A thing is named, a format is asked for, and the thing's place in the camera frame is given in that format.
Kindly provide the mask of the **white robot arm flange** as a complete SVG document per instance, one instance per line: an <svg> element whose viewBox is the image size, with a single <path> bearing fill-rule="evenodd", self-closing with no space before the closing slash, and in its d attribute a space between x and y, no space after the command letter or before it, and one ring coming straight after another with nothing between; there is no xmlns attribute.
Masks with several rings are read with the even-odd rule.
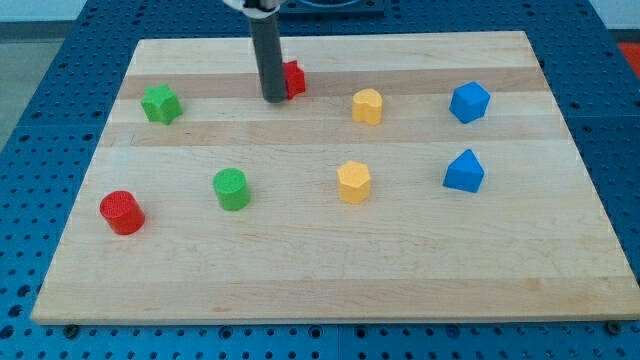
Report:
<svg viewBox="0 0 640 360"><path fill-rule="evenodd" d="M264 19L276 13L286 0L223 0L228 7L251 19Z"/></svg>

